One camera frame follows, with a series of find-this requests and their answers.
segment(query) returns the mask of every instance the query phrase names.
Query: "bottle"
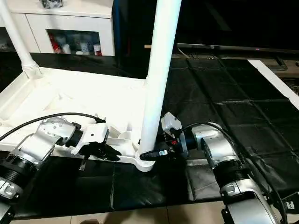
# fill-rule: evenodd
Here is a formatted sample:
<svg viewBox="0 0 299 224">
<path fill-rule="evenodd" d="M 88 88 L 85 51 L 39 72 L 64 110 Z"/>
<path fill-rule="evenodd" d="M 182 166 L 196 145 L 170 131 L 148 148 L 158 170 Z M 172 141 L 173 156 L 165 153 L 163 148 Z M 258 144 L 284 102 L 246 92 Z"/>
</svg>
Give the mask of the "bottle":
<svg viewBox="0 0 299 224">
<path fill-rule="evenodd" d="M 62 51 L 61 51 L 61 48 L 60 48 L 59 44 L 54 39 L 54 35 L 49 34 L 49 38 L 50 38 L 54 53 L 55 54 L 62 54 Z"/>
</svg>

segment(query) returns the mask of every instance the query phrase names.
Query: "black mat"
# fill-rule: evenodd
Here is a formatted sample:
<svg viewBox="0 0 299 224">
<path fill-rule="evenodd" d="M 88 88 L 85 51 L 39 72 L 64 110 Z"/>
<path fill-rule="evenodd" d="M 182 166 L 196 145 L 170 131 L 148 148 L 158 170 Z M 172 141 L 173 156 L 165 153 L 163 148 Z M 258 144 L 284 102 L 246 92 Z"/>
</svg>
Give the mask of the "black mat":
<svg viewBox="0 0 299 224">
<path fill-rule="evenodd" d="M 1 87 L 20 72 L 14 54 L 2 53 Z M 148 57 L 33 54 L 41 65 L 145 78 Z M 162 114 L 183 125 L 212 121 L 226 127 L 268 174 L 282 196 L 299 190 L 299 111 L 245 60 L 173 59 Z M 18 218 L 69 216 L 219 200 L 219 188 L 200 154 L 156 163 L 148 173 L 133 165 L 52 157 L 26 189 Z"/>
</svg>

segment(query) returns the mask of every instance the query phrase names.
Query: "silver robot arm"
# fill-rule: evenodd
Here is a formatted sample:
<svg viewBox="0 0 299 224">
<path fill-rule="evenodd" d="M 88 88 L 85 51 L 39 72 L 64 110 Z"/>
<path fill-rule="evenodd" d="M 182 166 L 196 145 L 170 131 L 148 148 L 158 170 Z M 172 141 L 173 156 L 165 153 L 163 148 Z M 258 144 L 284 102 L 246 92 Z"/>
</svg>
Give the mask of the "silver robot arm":
<svg viewBox="0 0 299 224">
<path fill-rule="evenodd" d="M 219 125 L 197 125 L 180 132 L 181 122 L 171 113 L 167 113 L 161 123 L 169 149 L 141 154 L 142 160 L 157 160 L 178 154 L 186 156 L 191 149 L 202 150 L 220 187 L 220 195 L 226 206 L 222 210 L 226 224 L 279 224 L 232 143 L 215 128 L 221 129 Z"/>
<path fill-rule="evenodd" d="M 54 117 L 44 120 L 37 131 L 25 137 L 0 163 L 0 224 L 9 223 L 16 202 L 24 188 L 47 161 L 55 145 L 73 147 L 88 159 L 95 155 L 101 159 L 117 161 L 118 151 L 106 145 L 109 130 L 104 122 L 90 124 L 84 129 L 77 123 Z M 80 169 L 84 169 L 84 160 Z"/>
</svg>

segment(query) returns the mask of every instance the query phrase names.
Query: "white plastic part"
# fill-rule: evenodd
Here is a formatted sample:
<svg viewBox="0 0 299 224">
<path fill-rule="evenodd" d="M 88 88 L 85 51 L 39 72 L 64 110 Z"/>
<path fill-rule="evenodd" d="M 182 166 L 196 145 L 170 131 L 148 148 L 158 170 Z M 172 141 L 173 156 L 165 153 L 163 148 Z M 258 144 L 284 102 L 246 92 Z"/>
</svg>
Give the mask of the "white plastic part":
<svg viewBox="0 0 299 224">
<path fill-rule="evenodd" d="M 71 151 L 72 154 L 77 154 L 83 146 L 89 145 L 90 142 L 102 143 L 105 140 L 108 126 L 106 123 L 92 124 L 83 128 L 82 131 L 83 135 L 76 147 Z"/>
<path fill-rule="evenodd" d="M 161 125 L 163 131 L 165 131 L 167 134 L 171 136 L 170 129 L 174 128 L 175 130 L 178 130 L 182 128 L 182 123 L 173 116 L 170 112 L 167 112 L 164 117 L 161 118 Z"/>
<path fill-rule="evenodd" d="M 180 7 L 181 0 L 157 1 L 139 154 L 156 142 Z"/>
<path fill-rule="evenodd" d="M 30 79 L 24 83 L 14 81 L 8 90 L 3 91 L 8 94 L 7 96 L 3 92 L 0 94 L 0 102 L 4 103 L 0 105 L 0 119 L 5 124 L 12 124 L 0 127 L 0 135 L 24 121 L 47 114 L 77 111 L 94 115 L 96 112 L 98 115 L 107 116 L 107 122 L 114 126 L 111 134 L 117 138 L 109 139 L 109 145 L 122 152 L 119 162 L 132 163 L 143 172 L 150 171 L 155 162 L 142 161 L 139 156 L 153 150 L 156 141 L 180 5 L 181 0 L 157 1 L 149 72 L 144 83 L 144 80 L 133 78 L 39 69 L 18 34 L 5 0 L 0 0 L 0 14 L 24 70 L 17 79 L 21 80 L 24 75 L 29 78 L 42 77 L 34 83 Z M 39 99 L 33 100 L 37 96 L 36 87 L 41 85 L 46 89 L 51 87 L 54 89 L 50 91 L 43 89 L 44 93 L 39 95 Z M 31 110 L 23 111 L 20 115 L 19 107 Z M 82 124 L 79 117 L 74 121 Z M 36 125 L 38 124 L 32 124 L 26 127 L 27 130 L 20 130 L 4 139 L 1 142 L 1 149 L 11 151 L 11 148 L 27 136 L 30 130 L 37 128 Z M 141 139 L 141 145 L 138 145 L 137 139 Z M 63 147 L 56 146 L 55 149 L 53 155 L 82 157 L 70 154 L 70 151 Z"/>
</svg>

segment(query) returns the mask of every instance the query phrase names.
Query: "floor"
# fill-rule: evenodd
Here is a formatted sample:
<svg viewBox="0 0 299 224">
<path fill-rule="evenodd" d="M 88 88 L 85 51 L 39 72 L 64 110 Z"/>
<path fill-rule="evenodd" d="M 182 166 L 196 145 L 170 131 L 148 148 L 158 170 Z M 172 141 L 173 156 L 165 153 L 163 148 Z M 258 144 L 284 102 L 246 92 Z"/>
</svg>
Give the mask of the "floor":
<svg viewBox="0 0 299 224">
<path fill-rule="evenodd" d="M 12 221 L 11 224 L 224 224 L 222 202 L 169 206 L 99 213 L 72 217 L 56 217 Z M 299 220 L 298 215 L 288 215 L 289 223 Z"/>
</svg>

